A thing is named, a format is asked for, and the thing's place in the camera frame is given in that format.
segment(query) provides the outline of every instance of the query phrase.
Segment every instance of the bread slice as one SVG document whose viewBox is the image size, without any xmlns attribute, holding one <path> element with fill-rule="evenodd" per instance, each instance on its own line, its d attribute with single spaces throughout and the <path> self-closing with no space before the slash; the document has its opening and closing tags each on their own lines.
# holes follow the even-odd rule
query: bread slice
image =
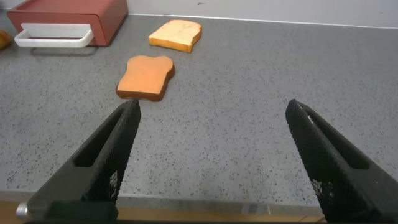
<svg viewBox="0 0 398 224">
<path fill-rule="evenodd" d="M 130 58 L 116 87 L 120 98 L 162 100 L 169 80 L 174 76 L 173 61 L 166 57 L 144 55 Z"/>
<path fill-rule="evenodd" d="M 151 34 L 149 44 L 190 53 L 200 39 L 201 25 L 185 20 L 171 20 Z"/>
</svg>

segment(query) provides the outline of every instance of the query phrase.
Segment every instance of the granite surface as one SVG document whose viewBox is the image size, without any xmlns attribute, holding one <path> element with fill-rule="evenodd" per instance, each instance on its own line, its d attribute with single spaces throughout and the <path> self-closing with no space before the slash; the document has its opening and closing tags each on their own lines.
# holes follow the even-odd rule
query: granite surface
<svg viewBox="0 0 398 224">
<path fill-rule="evenodd" d="M 0 51 L 0 191 L 44 184 L 124 101 L 135 55 L 176 73 L 161 102 L 140 102 L 125 197 L 317 206 L 292 98 L 398 179 L 398 30 L 190 18 L 203 35 L 186 54 L 147 43 L 169 19 L 129 16 L 104 48 Z"/>
</svg>

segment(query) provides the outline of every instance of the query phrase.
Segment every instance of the white wall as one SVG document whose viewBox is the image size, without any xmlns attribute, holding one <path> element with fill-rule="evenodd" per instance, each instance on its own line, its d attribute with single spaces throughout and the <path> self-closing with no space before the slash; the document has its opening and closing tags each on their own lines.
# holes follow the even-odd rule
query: white wall
<svg viewBox="0 0 398 224">
<path fill-rule="evenodd" d="M 12 8 L 23 0 L 0 0 Z M 127 0 L 131 14 L 398 28 L 398 0 Z"/>
</svg>

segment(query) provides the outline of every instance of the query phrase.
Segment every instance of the white handle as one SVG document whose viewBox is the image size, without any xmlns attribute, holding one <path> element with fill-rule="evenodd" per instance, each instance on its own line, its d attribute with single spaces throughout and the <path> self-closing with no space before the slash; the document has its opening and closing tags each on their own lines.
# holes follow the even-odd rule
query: white handle
<svg viewBox="0 0 398 224">
<path fill-rule="evenodd" d="M 21 26 L 24 30 L 15 36 L 15 42 L 20 47 L 86 47 L 94 38 L 94 33 L 89 24 L 23 23 Z"/>
</svg>

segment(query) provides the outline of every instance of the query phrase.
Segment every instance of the red toaster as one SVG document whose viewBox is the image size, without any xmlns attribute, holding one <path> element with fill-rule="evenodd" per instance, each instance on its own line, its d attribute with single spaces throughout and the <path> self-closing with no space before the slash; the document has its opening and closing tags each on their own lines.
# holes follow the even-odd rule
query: red toaster
<svg viewBox="0 0 398 224">
<path fill-rule="evenodd" d="M 107 46 L 127 16 L 127 2 L 27 0 L 7 15 L 21 47 Z"/>
</svg>

